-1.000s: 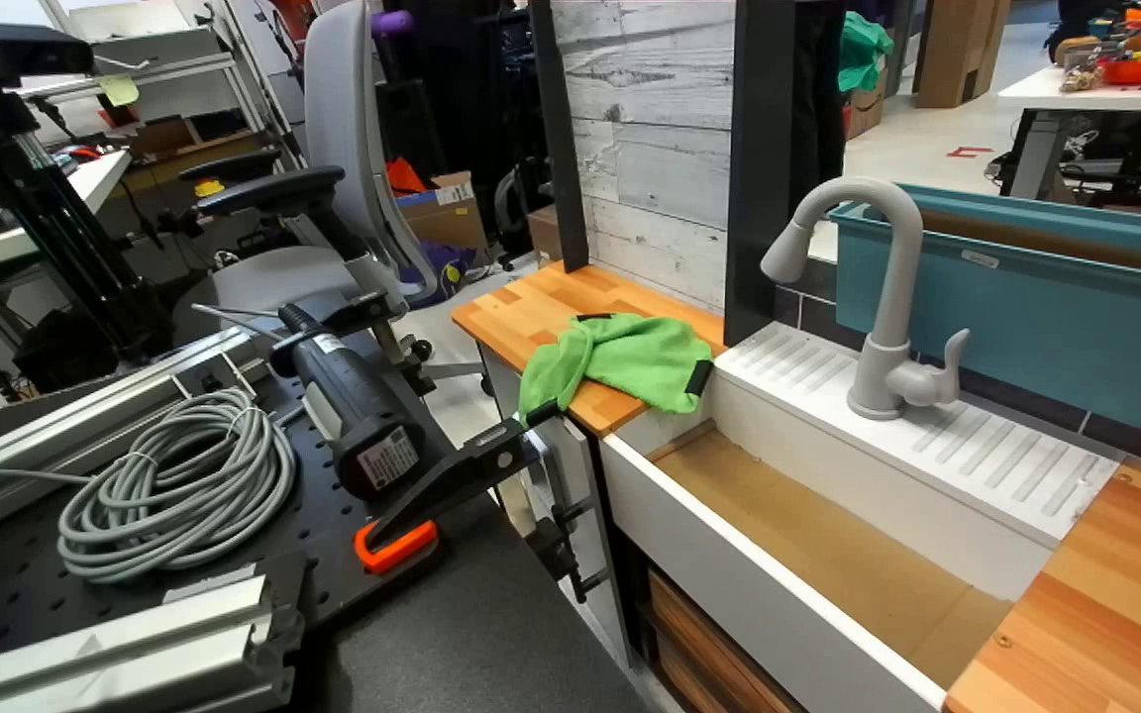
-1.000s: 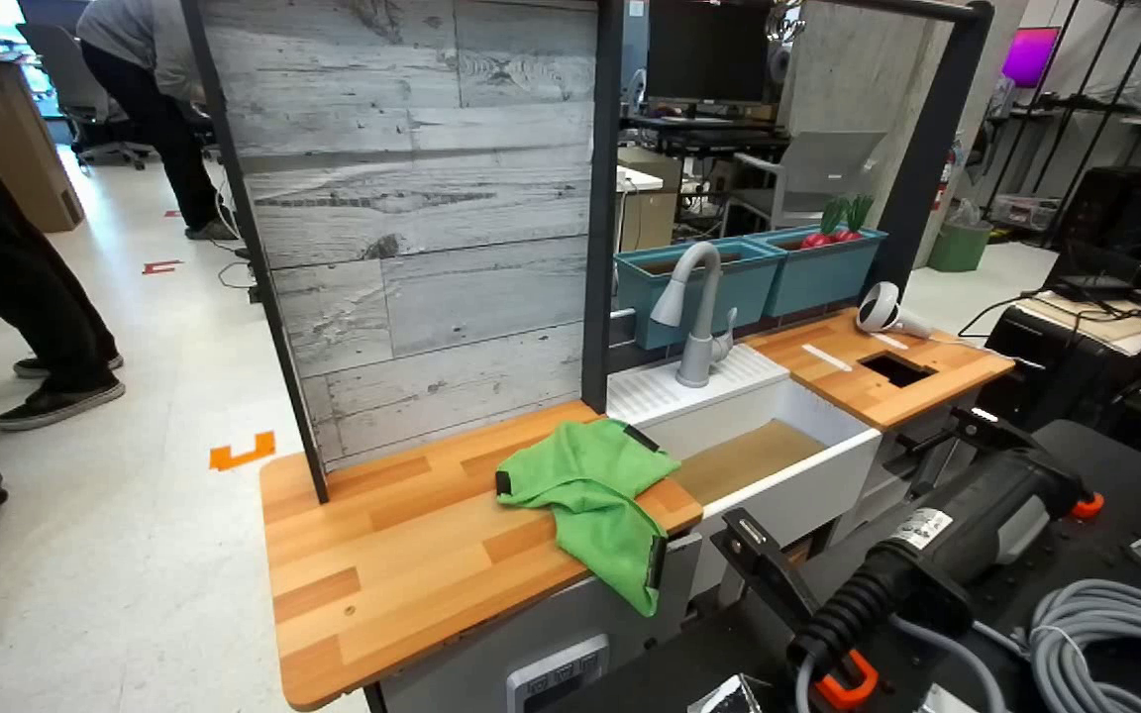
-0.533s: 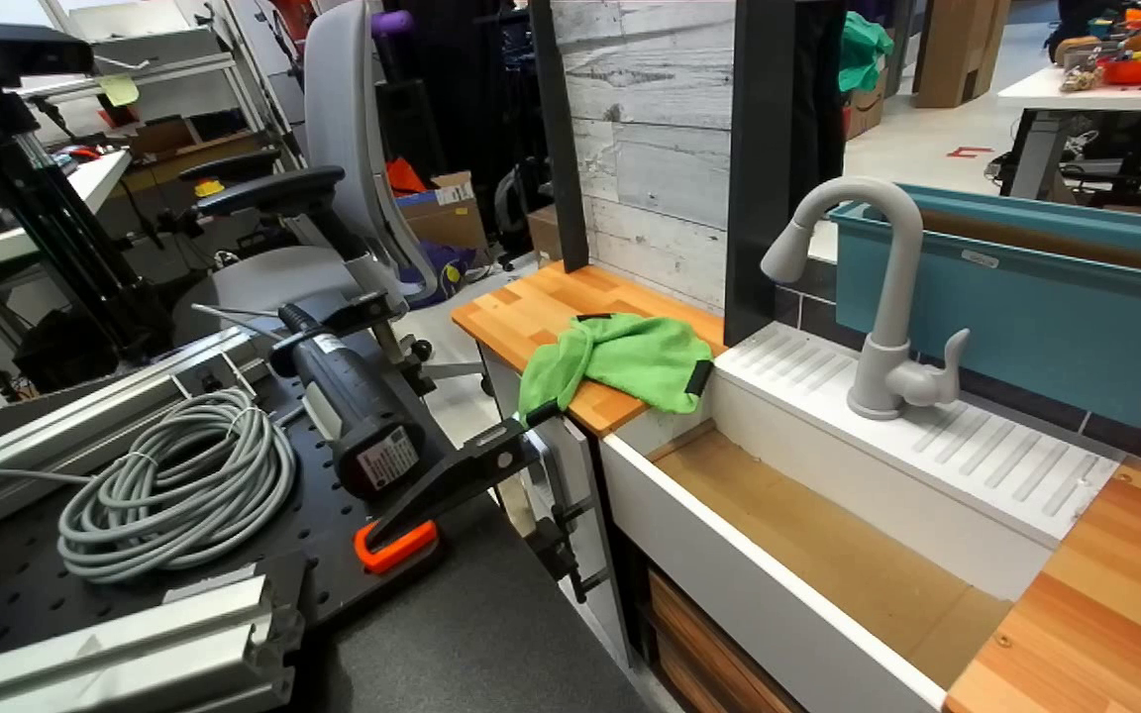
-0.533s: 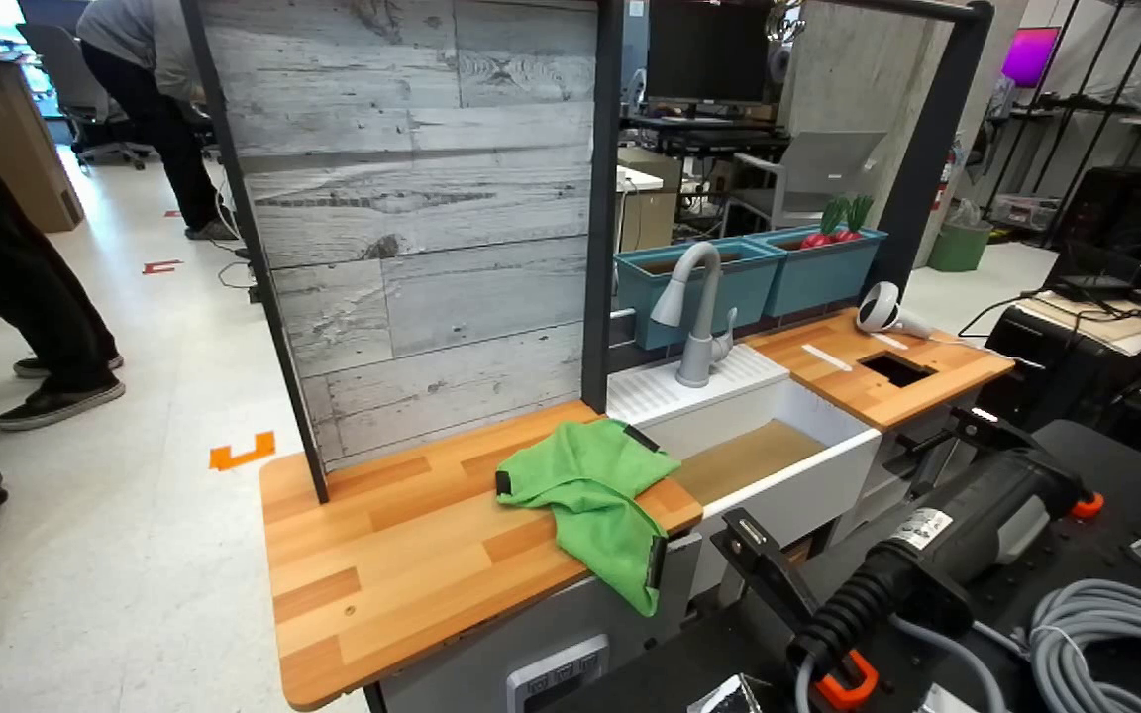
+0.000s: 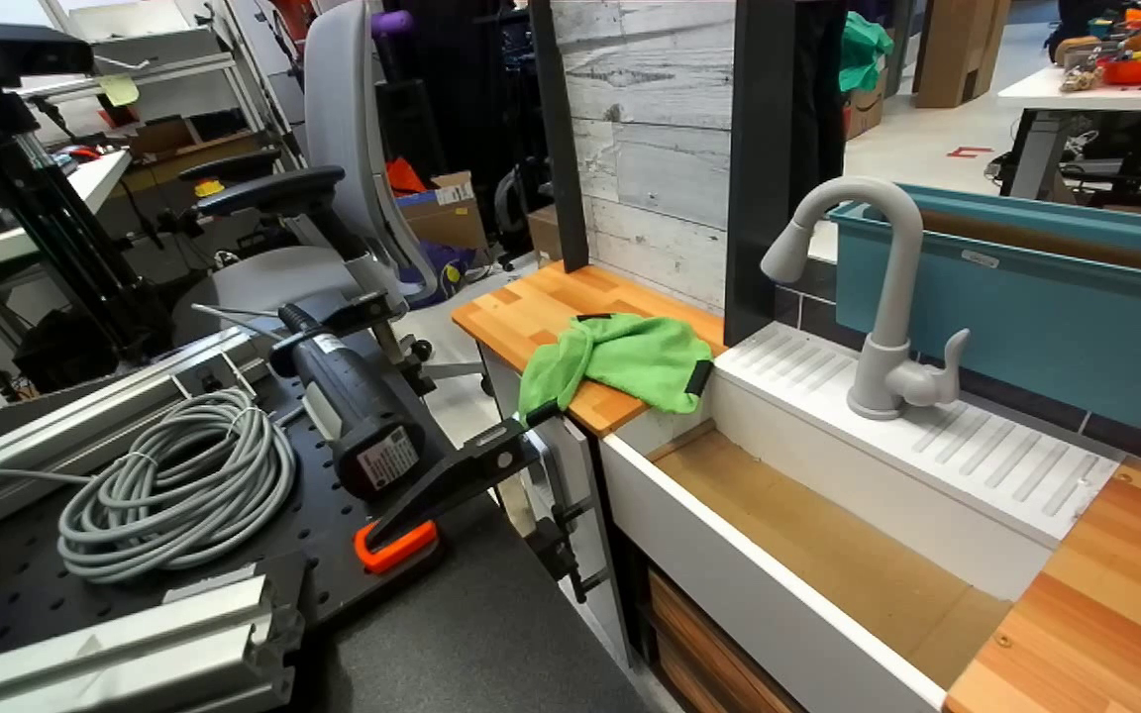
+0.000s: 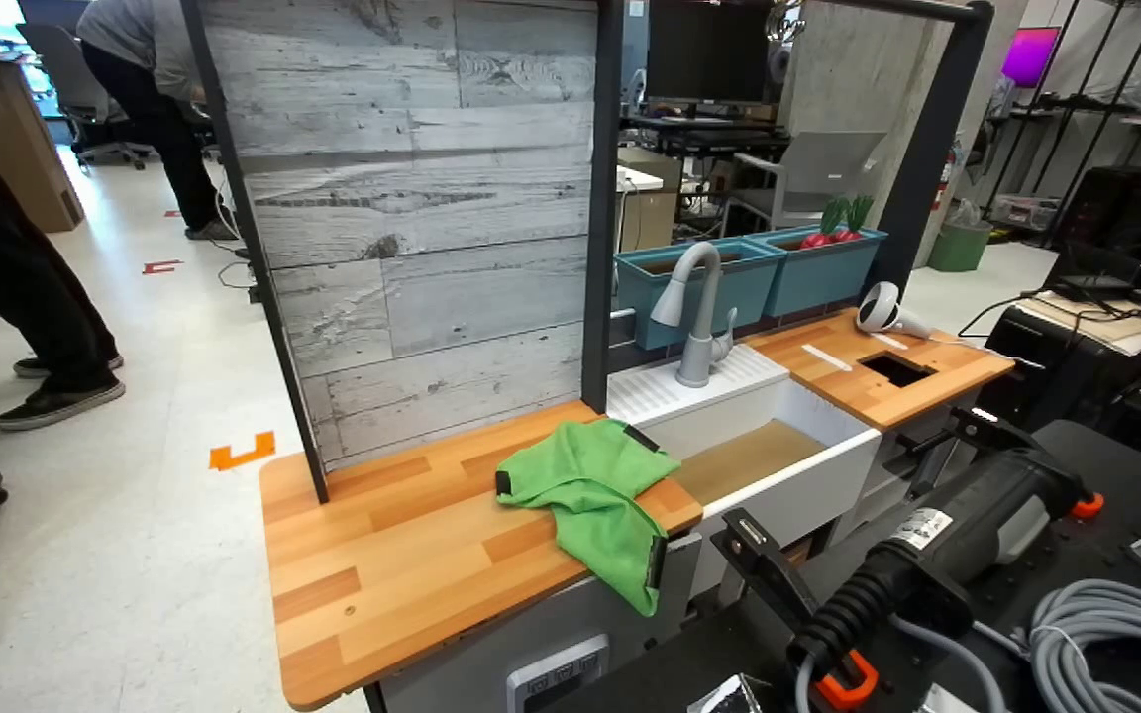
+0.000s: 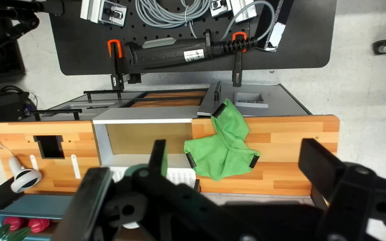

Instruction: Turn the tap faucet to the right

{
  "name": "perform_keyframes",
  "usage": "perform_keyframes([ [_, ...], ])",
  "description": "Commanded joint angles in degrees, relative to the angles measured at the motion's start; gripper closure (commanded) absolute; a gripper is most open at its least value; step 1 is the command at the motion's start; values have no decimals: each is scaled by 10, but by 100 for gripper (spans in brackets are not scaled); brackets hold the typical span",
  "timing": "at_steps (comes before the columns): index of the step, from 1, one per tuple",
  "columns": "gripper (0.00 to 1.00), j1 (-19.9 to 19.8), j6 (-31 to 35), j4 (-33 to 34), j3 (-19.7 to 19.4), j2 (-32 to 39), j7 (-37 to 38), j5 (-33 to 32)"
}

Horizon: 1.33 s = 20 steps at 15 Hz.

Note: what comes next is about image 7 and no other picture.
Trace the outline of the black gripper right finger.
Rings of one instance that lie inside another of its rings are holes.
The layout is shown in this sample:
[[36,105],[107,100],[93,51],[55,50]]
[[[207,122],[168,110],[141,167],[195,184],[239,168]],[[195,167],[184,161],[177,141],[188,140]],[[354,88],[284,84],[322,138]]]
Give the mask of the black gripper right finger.
[[333,193],[346,167],[317,140],[304,138],[299,169],[319,193]]

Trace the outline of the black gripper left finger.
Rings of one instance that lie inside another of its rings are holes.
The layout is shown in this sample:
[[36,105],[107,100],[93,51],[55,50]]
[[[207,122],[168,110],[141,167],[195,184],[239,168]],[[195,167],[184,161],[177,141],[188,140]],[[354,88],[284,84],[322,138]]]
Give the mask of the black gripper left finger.
[[52,235],[52,241],[91,241],[111,181],[113,175],[109,168],[87,171]]

